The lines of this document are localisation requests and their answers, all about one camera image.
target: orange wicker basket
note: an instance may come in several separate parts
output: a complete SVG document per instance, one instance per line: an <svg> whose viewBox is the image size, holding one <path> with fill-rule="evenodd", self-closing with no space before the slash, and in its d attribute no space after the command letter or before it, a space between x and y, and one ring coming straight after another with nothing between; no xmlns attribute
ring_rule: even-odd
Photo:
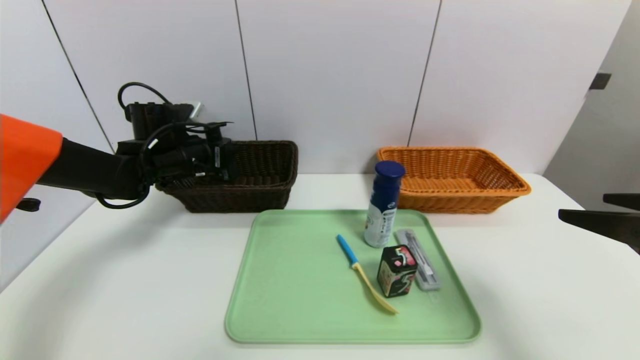
<svg viewBox="0 0 640 360"><path fill-rule="evenodd" d="M398 204L403 209L491 213L531 192L502 160L477 147L384 147L378 159L404 165Z"/></svg>

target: label on can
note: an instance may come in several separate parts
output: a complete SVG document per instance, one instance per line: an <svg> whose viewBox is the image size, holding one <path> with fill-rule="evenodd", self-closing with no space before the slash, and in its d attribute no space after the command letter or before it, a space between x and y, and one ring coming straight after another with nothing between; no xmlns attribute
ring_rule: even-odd
<svg viewBox="0 0 640 360"><path fill-rule="evenodd" d="M374 204L369 204L367 225L364 229L364 240L373 247L384 247L391 237L397 208L380 212Z"/></svg>

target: spray can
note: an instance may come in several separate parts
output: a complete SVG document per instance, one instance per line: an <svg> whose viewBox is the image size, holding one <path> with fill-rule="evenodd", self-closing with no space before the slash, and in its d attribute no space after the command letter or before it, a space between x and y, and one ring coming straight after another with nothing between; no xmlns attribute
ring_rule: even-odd
<svg viewBox="0 0 640 360"><path fill-rule="evenodd" d="M391 237L396 219L400 184L404 166L395 161L376 164L376 179L373 181L364 240L373 247L384 247Z"/></svg>

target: gray wall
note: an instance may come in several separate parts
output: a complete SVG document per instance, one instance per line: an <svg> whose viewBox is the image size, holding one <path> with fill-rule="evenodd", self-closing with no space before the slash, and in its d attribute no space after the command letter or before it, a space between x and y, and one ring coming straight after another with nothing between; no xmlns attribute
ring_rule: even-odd
<svg viewBox="0 0 640 360"><path fill-rule="evenodd" d="M544 175L580 205L621 211L603 193L640 193L640 1L632 1L592 90Z"/></svg>

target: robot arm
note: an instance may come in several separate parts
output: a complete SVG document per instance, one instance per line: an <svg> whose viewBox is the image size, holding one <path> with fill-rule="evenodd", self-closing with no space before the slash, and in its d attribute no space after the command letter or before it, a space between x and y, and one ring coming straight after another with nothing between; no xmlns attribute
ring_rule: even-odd
<svg viewBox="0 0 640 360"><path fill-rule="evenodd" d="M128 86L149 86L140 83ZM193 122L190 104L129 104L125 117L133 140L118 143L116 154L67 140L62 134L6 115L1 117L0 223L35 184L79 190L113 209L141 203L155 183L191 186L192 178L233 180L234 148L221 135L225 122ZM203 134L202 138L194 134ZM106 199L133 200L113 205Z"/></svg>

